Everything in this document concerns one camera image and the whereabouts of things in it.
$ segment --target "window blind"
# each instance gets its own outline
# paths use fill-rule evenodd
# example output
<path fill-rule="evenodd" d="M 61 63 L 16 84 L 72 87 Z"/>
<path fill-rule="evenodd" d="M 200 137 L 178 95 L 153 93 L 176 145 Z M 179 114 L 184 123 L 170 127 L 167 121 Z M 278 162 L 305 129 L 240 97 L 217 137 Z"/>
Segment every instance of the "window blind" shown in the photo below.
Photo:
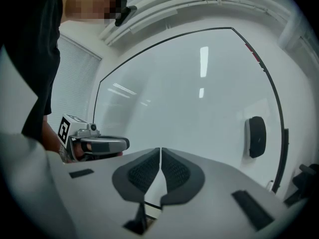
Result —
<path fill-rule="evenodd" d="M 51 96 L 48 123 L 58 131 L 64 113 L 86 120 L 93 83 L 101 58 L 61 35 L 58 40 L 60 66 Z"/>

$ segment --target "black shirt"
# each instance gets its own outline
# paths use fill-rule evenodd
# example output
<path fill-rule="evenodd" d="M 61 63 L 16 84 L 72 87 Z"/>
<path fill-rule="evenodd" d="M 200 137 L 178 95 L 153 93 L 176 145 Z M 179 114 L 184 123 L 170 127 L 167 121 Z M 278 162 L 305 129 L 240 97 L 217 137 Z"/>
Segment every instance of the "black shirt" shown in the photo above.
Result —
<path fill-rule="evenodd" d="M 42 142 L 43 116 L 51 113 L 53 80 L 60 63 L 57 40 L 62 0 L 10 0 L 2 5 L 1 42 L 14 66 L 38 96 L 22 133 Z"/>

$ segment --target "hand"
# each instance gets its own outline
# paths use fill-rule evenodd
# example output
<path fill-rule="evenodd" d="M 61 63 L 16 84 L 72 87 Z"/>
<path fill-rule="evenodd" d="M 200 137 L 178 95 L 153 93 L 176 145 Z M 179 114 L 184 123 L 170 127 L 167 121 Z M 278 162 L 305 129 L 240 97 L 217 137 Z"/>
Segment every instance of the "hand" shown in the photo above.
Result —
<path fill-rule="evenodd" d="M 87 143 L 86 147 L 88 148 L 89 151 L 92 151 L 90 143 Z M 73 142 L 73 150 L 74 150 L 74 155 L 77 158 L 77 160 L 81 160 L 81 158 L 84 156 L 84 151 L 82 150 L 80 141 Z"/>
<path fill-rule="evenodd" d="M 121 0 L 63 0 L 63 7 L 66 20 L 104 20 L 115 18 L 116 9 L 121 10 Z"/>

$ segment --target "black strip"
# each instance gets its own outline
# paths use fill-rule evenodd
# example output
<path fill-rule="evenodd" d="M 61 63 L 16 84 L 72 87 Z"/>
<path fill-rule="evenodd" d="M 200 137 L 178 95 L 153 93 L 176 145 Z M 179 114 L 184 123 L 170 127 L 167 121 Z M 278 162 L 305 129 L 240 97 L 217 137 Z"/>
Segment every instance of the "black strip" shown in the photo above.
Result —
<path fill-rule="evenodd" d="M 76 172 L 71 172 L 69 174 L 70 174 L 71 178 L 74 179 L 74 178 L 85 176 L 85 175 L 88 175 L 91 173 L 94 173 L 94 171 L 91 169 L 84 169 L 84 170 L 80 170 L 80 171 L 76 171 Z"/>
<path fill-rule="evenodd" d="M 274 221 L 247 191 L 238 190 L 232 196 L 256 230 L 263 229 Z"/>
<path fill-rule="evenodd" d="M 144 202 L 144 204 L 146 204 L 146 205 L 148 205 L 148 206 L 151 206 L 151 207 L 153 207 L 153 208 L 156 208 L 156 209 L 161 210 L 161 206 L 153 205 L 153 204 L 150 204 L 150 203 L 148 203 L 148 202 Z"/>
<path fill-rule="evenodd" d="M 94 111 L 93 111 L 93 122 L 92 122 L 92 123 L 94 123 L 96 101 L 97 101 L 97 99 L 98 99 L 101 82 L 102 82 L 102 81 L 100 81 L 100 83 L 99 83 L 99 88 L 98 88 L 98 92 L 96 93 L 95 104 L 94 104 Z"/>
<path fill-rule="evenodd" d="M 153 220 L 153 221 L 156 221 L 156 220 L 157 220 L 156 218 L 154 218 L 154 217 L 152 217 L 152 216 L 150 216 L 150 215 L 147 215 L 147 214 L 146 214 L 146 218 L 149 218 L 150 220 Z"/>
<path fill-rule="evenodd" d="M 131 59 L 135 58 L 136 56 L 140 55 L 141 53 L 161 44 L 161 43 L 164 43 L 164 42 L 167 42 L 167 41 L 170 41 L 172 39 L 175 39 L 175 38 L 178 38 L 178 37 L 181 37 L 181 36 L 184 36 L 184 35 L 187 35 L 187 34 L 192 34 L 192 33 L 197 33 L 197 32 L 203 32 L 203 31 L 210 31 L 210 30 L 219 30 L 219 29 L 231 29 L 233 30 L 252 50 L 253 52 L 255 53 L 255 55 L 258 57 L 259 59 L 259 64 L 260 66 L 263 68 L 264 72 L 266 73 L 267 77 L 268 77 L 268 80 L 273 88 L 273 92 L 275 94 L 275 98 L 276 98 L 276 101 L 277 101 L 277 106 L 278 106 L 278 111 L 279 111 L 279 118 L 280 118 L 280 124 L 281 124 L 281 152 L 280 152 L 280 160 L 279 160 L 279 164 L 278 164 L 278 170 L 277 170 L 277 174 L 276 174 L 276 178 L 275 178 L 275 182 L 274 182 L 274 185 L 273 185 L 273 192 L 277 192 L 278 188 L 279 188 L 279 185 L 280 185 L 280 182 L 281 182 L 281 179 L 283 177 L 283 174 L 284 174 L 284 171 L 285 171 L 285 166 L 286 166 L 286 159 L 287 159 L 287 155 L 285 155 L 285 153 L 287 152 L 285 150 L 285 145 L 284 145 L 284 142 L 285 142 L 285 132 L 284 132 L 284 116 L 283 116 L 283 111 L 282 111 L 282 108 L 281 108 L 281 104 L 280 104 L 280 100 L 279 100 L 279 96 L 278 96 L 278 93 L 277 93 L 277 90 L 276 90 L 276 87 L 275 87 L 275 84 L 264 64 L 264 62 L 261 60 L 260 56 L 257 54 L 257 52 L 254 50 L 254 48 L 247 42 L 247 40 L 240 34 L 238 33 L 233 27 L 213 27 L 213 28 L 207 28 L 207 29 L 202 29 L 202 30 L 197 30 L 197 31 L 191 31 L 191 32 L 187 32 L 187 33 L 183 33 L 183 34 L 179 34 L 179 35 L 176 35 L 176 36 L 173 36 L 173 37 L 170 37 L 168 39 L 165 39 L 163 41 L 160 41 L 156 44 L 153 44 L 151 45 L 150 47 L 138 52 L 137 54 L 135 54 L 134 56 L 132 56 L 131 58 L 129 58 L 128 60 L 126 60 L 125 62 L 123 62 L 121 65 L 119 65 L 118 67 L 116 67 L 111 73 L 109 73 L 107 76 L 105 76 L 101 81 L 100 81 L 100 84 L 99 84 L 99 89 L 98 89 L 98 92 L 96 94 L 96 99 L 95 99 L 95 105 L 94 105 L 94 113 L 93 113 L 93 122 L 94 122 L 94 116 L 95 116 L 95 107 L 96 107 L 96 101 L 97 101 L 97 98 L 98 98 L 98 94 L 99 94 L 99 90 L 100 90 L 100 85 L 101 85 L 101 82 L 105 80 L 106 77 L 108 77 L 110 74 L 112 74 L 114 71 L 116 71 L 119 67 L 121 67 L 122 65 L 124 65 L 125 63 L 127 63 L 128 61 L 130 61 Z"/>
<path fill-rule="evenodd" d="M 91 148 L 93 153 L 103 153 L 103 152 L 110 152 L 110 143 L 109 142 L 92 142 Z"/>
<path fill-rule="evenodd" d="M 279 160 L 279 166 L 278 166 L 278 171 L 276 175 L 276 179 L 273 185 L 273 192 L 277 192 L 277 190 L 280 187 L 281 180 L 284 175 L 285 167 L 286 167 L 286 162 L 288 158 L 288 146 L 289 146 L 289 129 L 285 129 L 285 137 L 284 137 L 284 153 L 281 153 L 280 155 L 280 160 Z"/>
<path fill-rule="evenodd" d="M 275 182 L 273 185 L 273 192 L 277 192 L 279 186 L 280 186 L 280 182 L 281 179 L 283 177 L 284 171 L 285 171 L 285 166 L 286 166 L 286 160 L 287 160 L 287 155 L 285 155 L 285 126 L 284 126 L 284 116 L 283 116 L 283 111 L 281 108 L 281 104 L 280 104 L 280 100 L 279 100 L 279 96 L 278 96 L 278 92 L 276 90 L 275 87 L 275 83 L 273 81 L 273 79 L 271 78 L 264 62 L 261 60 L 260 56 L 257 54 L 257 52 L 254 50 L 254 48 L 247 42 L 247 40 L 240 34 L 238 33 L 234 28 L 233 31 L 247 44 L 247 46 L 249 46 L 249 48 L 254 52 L 254 54 L 258 57 L 259 59 L 259 64 L 260 66 L 264 69 L 264 72 L 266 73 L 268 80 L 271 84 L 271 87 L 273 88 L 274 94 L 275 94 L 275 98 L 277 101 L 277 106 L 278 106 L 278 110 L 279 110 L 279 118 L 280 118 L 280 126 L 281 126 L 281 151 L 280 151 L 280 159 L 279 159 L 279 164 L 278 164 L 278 170 L 277 170 L 277 175 L 275 178 Z"/>

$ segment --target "white backdrop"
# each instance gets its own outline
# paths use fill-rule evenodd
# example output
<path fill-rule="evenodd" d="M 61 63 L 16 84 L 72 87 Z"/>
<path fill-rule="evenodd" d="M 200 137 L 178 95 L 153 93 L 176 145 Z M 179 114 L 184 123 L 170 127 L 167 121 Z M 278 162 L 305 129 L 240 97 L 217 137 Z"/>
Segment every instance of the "white backdrop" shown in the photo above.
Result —
<path fill-rule="evenodd" d="M 265 153 L 255 160 L 243 155 L 244 124 L 253 116 L 264 119 L 267 131 Z M 130 140 L 125 154 L 168 147 L 232 165 L 262 186 L 276 177 L 281 127 L 275 95 L 231 29 L 178 37 L 122 65 L 100 85 L 94 122 L 103 134 Z M 146 201 L 158 205 L 163 185 L 159 174 Z"/>

